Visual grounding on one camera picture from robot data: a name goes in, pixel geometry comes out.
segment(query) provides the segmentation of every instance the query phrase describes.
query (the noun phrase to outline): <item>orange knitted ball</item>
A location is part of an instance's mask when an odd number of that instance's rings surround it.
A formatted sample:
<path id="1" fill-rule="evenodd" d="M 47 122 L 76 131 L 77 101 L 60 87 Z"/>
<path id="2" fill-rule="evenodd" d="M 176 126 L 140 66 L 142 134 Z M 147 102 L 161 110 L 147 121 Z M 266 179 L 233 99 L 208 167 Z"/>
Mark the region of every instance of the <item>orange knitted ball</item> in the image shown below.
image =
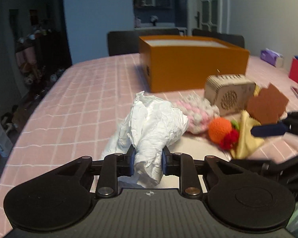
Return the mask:
<path id="1" fill-rule="evenodd" d="M 216 144 L 219 144 L 224 137 L 232 131 L 232 124 L 229 120 L 218 117 L 214 118 L 209 124 L 208 134 Z"/>

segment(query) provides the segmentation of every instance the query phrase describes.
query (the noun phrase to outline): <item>brown cardboard piece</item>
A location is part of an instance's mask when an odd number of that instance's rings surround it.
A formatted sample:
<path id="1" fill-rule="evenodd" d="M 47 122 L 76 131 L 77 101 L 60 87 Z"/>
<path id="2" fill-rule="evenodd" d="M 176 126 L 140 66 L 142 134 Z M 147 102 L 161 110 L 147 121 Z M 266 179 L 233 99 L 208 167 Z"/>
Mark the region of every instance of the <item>brown cardboard piece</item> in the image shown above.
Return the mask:
<path id="1" fill-rule="evenodd" d="M 258 96 L 251 97 L 247 103 L 247 112 L 262 125 L 277 123 L 286 110 L 289 99 L 273 84 L 262 88 Z"/>
<path id="2" fill-rule="evenodd" d="M 17 124 L 16 130 L 18 133 L 21 133 L 25 124 L 27 123 L 30 115 L 28 111 L 23 107 L 18 107 L 18 109 L 14 112 L 12 122 Z"/>

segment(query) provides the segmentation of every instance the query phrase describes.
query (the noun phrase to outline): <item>pink knitted fabric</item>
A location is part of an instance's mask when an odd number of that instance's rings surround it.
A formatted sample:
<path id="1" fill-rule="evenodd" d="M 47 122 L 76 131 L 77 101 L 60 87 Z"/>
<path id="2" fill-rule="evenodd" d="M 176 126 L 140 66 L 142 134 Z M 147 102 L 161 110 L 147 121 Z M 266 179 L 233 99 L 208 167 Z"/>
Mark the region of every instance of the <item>pink knitted fabric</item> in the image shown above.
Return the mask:
<path id="1" fill-rule="evenodd" d="M 176 101 L 174 106 L 188 116 L 189 127 L 187 131 L 193 134 L 207 131 L 210 121 L 219 115 L 217 106 L 211 106 L 207 99 L 196 94 L 191 94 Z"/>

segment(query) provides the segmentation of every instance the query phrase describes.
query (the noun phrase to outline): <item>wooden box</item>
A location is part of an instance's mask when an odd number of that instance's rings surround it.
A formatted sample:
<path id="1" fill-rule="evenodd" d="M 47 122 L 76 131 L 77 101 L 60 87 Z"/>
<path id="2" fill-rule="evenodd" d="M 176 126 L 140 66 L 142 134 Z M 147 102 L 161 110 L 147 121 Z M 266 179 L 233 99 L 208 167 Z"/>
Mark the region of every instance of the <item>wooden box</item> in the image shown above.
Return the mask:
<path id="1" fill-rule="evenodd" d="M 239 113 L 246 109 L 247 102 L 254 95 L 255 82 L 244 75 L 219 75 L 207 78 L 204 97 L 216 105 L 220 116 Z"/>
<path id="2" fill-rule="evenodd" d="M 204 88 L 210 75 L 245 74 L 250 55 L 219 39 L 196 36 L 141 36 L 139 52 L 152 93 Z"/>

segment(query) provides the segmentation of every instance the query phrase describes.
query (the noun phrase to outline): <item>doorway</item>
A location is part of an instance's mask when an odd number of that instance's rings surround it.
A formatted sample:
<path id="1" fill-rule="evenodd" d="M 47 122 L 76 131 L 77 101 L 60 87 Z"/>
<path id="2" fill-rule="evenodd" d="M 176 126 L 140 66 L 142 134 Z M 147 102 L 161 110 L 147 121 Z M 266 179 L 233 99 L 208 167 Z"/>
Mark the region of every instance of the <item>doorway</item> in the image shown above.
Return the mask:
<path id="1" fill-rule="evenodd" d="M 188 0 L 188 34 L 193 28 L 227 33 L 229 0 Z"/>

